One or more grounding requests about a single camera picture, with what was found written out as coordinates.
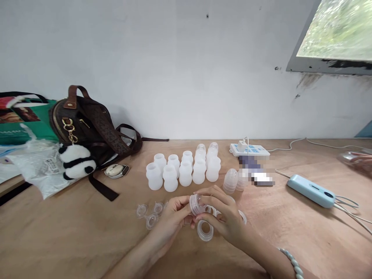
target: white wall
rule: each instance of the white wall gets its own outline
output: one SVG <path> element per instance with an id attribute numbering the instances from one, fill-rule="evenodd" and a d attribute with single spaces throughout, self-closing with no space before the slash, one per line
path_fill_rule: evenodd
<path id="1" fill-rule="evenodd" d="M 372 119 L 369 82 L 296 88 L 285 72 L 312 5 L 2 0 L 0 91 L 62 99 L 81 84 L 115 124 L 155 138 L 352 137 Z"/>

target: gold keychain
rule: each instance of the gold keychain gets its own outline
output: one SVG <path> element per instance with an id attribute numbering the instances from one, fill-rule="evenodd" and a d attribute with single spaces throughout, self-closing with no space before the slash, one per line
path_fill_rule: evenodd
<path id="1" fill-rule="evenodd" d="M 74 143 L 78 142 L 78 138 L 77 138 L 77 136 L 74 136 L 74 135 L 72 134 L 72 132 L 75 131 L 75 126 L 73 125 L 72 119 L 69 118 L 69 120 L 70 120 L 70 123 L 67 124 L 67 123 L 65 122 L 65 120 L 62 119 L 62 123 L 63 123 L 63 125 L 64 125 L 63 128 L 64 128 L 67 132 L 69 132 L 69 140 L 71 141 L 72 144 L 74 144 Z"/>

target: window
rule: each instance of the window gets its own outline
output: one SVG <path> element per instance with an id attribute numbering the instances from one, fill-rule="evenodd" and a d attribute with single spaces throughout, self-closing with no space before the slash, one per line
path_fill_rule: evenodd
<path id="1" fill-rule="evenodd" d="M 316 0 L 287 71 L 372 75 L 372 0 Z"/>

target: brown backpack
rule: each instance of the brown backpack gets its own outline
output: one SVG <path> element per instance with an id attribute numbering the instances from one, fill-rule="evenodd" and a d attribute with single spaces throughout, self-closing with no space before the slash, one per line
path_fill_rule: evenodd
<path id="1" fill-rule="evenodd" d="M 79 89 L 83 97 L 77 96 Z M 168 141 L 168 139 L 141 138 L 141 135 L 130 125 L 121 124 L 116 129 L 107 108 L 92 100 L 82 86 L 71 85 L 67 99 L 58 101 L 49 111 L 50 125 L 63 145 L 73 143 L 85 146 L 97 164 L 97 170 L 137 153 L 143 141 Z M 132 139 L 120 132 L 120 128 L 128 128 L 136 132 Z M 131 140 L 127 145 L 122 138 Z M 106 198 L 113 201 L 119 194 L 89 175 L 91 184 Z"/>

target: bracelet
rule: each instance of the bracelet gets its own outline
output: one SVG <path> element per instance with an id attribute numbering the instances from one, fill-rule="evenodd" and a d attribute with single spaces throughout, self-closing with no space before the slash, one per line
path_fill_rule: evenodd
<path id="1" fill-rule="evenodd" d="M 298 262 L 291 255 L 291 253 L 289 253 L 287 250 L 282 249 L 282 248 L 278 248 L 278 249 L 280 250 L 280 252 L 285 254 L 289 258 L 289 260 L 291 261 L 291 264 L 293 265 L 295 273 L 296 273 L 296 279 L 303 279 L 303 271 L 300 268 L 300 265 L 298 264 Z"/>

